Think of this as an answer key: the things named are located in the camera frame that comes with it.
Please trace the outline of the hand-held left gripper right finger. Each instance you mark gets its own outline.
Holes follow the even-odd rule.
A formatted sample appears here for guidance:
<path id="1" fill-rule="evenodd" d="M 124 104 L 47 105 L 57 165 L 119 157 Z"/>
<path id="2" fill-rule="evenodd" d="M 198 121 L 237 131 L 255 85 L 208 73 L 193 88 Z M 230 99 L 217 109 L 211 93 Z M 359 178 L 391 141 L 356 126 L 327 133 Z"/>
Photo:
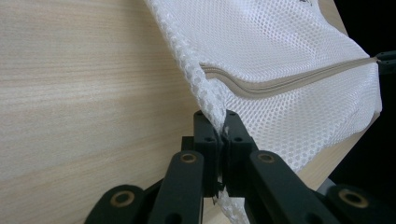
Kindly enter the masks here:
<path id="1" fill-rule="evenodd" d="M 246 164 L 257 147 L 236 112 L 227 111 L 221 139 L 223 184 L 231 197 L 245 197 L 250 184 Z"/>

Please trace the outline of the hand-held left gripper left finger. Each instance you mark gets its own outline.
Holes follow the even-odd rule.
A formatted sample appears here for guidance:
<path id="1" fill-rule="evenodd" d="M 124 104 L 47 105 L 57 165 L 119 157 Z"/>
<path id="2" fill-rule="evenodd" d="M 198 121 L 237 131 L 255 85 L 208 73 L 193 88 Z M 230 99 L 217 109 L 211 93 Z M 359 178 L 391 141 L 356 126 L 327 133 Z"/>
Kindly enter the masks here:
<path id="1" fill-rule="evenodd" d="M 182 150 L 192 150 L 204 157 L 203 188 L 205 197 L 219 196 L 219 136 L 202 111 L 193 115 L 193 136 L 183 136 Z"/>

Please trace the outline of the white mesh laundry bag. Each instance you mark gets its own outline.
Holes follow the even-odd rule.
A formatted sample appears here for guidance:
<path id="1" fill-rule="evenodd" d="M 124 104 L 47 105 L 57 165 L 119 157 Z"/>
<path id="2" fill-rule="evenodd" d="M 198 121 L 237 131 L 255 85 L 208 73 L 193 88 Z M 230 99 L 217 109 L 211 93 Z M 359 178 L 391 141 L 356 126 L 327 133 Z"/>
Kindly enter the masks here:
<path id="1" fill-rule="evenodd" d="M 318 0 L 145 0 L 217 132 L 236 112 L 299 172 L 382 110 L 378 65 Z"/>

